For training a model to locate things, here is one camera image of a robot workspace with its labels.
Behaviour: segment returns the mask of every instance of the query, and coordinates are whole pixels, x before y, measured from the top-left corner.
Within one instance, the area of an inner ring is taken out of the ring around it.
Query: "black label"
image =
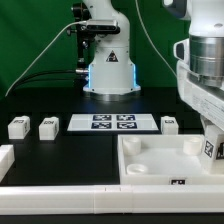
[[[110,122],[94,122],[94,123],[92,123],[92,129],[105,130],[105,129],[111,129],[111,128],[112,128],[112,124]]]
[[[135,121],[135,115],[117,115],[118,121]]]
[[[171,185],[185,185],[186,180],[185,179],[176,179],[176,180],[171,180]]]
[[[166,123],[166,124],[174,124],[174,121],[171,121],[171,120],[165,120],[165,123]]]
[[[45,121],[44,124],[54,124],[54,121]]]
[[[13,123],[14,124],[22,124],[22,123],[24,123],[24,120],[15,120]]]
[[[220,144],[220,146],[218,148],[216,159],[217,160],[224,159],[224,143]]]
[[[137,129],[138,126],[135,122],[118,122],[117,128],[127,130],[127,129]]]
[[[94,121],[111,121],[112,116],[111,115],[94,115],[93,120]]]
[[[110,53],[109,57],[107,58],[107,62],[118,62],[117,56],[114,51]]]
[[[214,150],[214,145],[212,145],[209,141],[206,141],[205,154],[207,154],[210,158],[212,158],[213,150]]]

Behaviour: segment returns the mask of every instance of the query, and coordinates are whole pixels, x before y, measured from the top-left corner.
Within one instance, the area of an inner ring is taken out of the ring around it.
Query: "white tray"
[[[132,138],[140,140],[141,152],[137,155],[126,155],[124,141]],[[183,152],[184,140],[191,138],[199,138],[202,142],[204,140],[201,135],[119,135],[121,184],[224,185],[224,175],[212,175],[203,169],[200,154],[189,156]],[[128,167],[135,169],[135,172],[128,172]]]

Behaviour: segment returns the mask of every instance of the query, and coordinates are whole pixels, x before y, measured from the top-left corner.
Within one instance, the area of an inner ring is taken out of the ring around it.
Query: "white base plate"
[[[74,114],[68,131],[158,131],[151,114]]]

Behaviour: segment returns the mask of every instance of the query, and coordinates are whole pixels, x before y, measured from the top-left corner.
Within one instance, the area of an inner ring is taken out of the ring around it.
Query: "black cable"
[[[63,73],[66,73],[66,74],[76,74],[76,72],[74,70],[43,71],[43,72],[38,72],[38,73],[31,74],[31,75],[27,75],[26,77],[20,79],[19,82],[23,82],[23,81],[26,81],[28,79],[35,78],[35,77],[38,77],[38,76],[53,75],[53,74],[63,74]]]
[[[27,83],[31,83],[31,82],[51,82],[51,81],[74,81],[77,80],[75,78],[61,78],[61,79],[34,79],[34,80],[27,80],[24,82],[21,82],[19,85],[15,86],[13,90],[15,90],[16,88],[18,88],[21,85],[25,85]]]
[[[8,92],[8,95],[14,91],[14,89],[16,89],[18,86],[20,86],[20,84],[22,84],[23,82],[29,80],[29,79],[33,79],[35,77],[38,76],[44,76],[44,75],[54,75],[54,74],[76,74],[74,70],[52,70],[52,71],[43,71],[43,72],[38,72],[38,73],[34,73],[31,75],[28,75],[22,79],[20,79],[17,83],[15,83],[11,90]]]

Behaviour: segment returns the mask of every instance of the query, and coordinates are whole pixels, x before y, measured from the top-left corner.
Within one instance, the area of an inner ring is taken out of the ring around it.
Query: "cable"
[[[32,68],[32,66],[43,56],[43,54],[52,46],[52,44],[58,39],[58,37],[70,26],[74,26],[77,24],[85,24],[86,21],[80,21],[80,22],[75,22],[75,23],[70,23],[69,25],[65,26],[59,33],[58,35],[48,44],[48,46],[39,54],[39,56],[28,66],[28,68],[22,73],[22,75],[16,79],[15,82],[9,87],[7,90],[5,96],[8,96],[10,90],[13,88],[13,86]]]
[[[38,72],[38,73],[28,75],[24,78],[21,78],[17,83],[15,83],[13,87],[10,89],[10,91],[8,92],[8,95],[10,95],[11,92],[13,92],[18,86],[22,85],[27,80],[30,80],[39,76],[55,75],[55,74],[75,74],[75,71],[74,70],[53,70],[53,71],[43,71],[43,72]]]
[[[53,75],[53,74],[76,74],[75,70],[53,70],[53,71],[43,71],[43,72],[38,72],[38,73],[34,73],[34,74],[31,74],[31,75],[28,75],[24,78],[21,78],[19,80],[19,82],[17,83],[20,83],[20,82],[24,82],[28,79],[32,79],[32,78],[35,78],[35,77],[38,77],[38,76],[43,76],[43,75]]]
[[[159,57],[163,60],[163,62],[167,65],[167,67],[170,69],[170,71],[174,74],[175,77],[177,77],[176,75],[176,72],[171,68],[171,66],[169,65],[169,63],[166,61],[166,59],[162,56],[162,54],[159,52],[159,50],[156,48],[156,46],[154,45],[152,39],[150,38],[147,30],[146,30],[146,27],[145,27],[145,24],[143,22],[143,19],[142,19],[142,16],[141,16],[141,12],[140,12],[140,9],[139,9],[139,4],[138,4],[138,0],[135,0],[135,3],[136,3],[136,9],[137,9],[137,13],[138,13],[138,18],[140,20],[140,23],[142,25],[142,28],[145,32],[145,35],[146,37],[148,38],[149,40],[149,43],[152,45],[153,49],[156,51],[156,53],[159,55]]]
[[[54,79],[34,79],[34,80],[27,80],[24,82],[19,83],[18,85],[13,87],[13,90],[15,90],[16,88],[18,88],[21,85],[25,85],[27,83],[31,83],[31,82],[51,82],[51,81],[74,81],[74,80],[81,80],[81,78],[54,78]]]

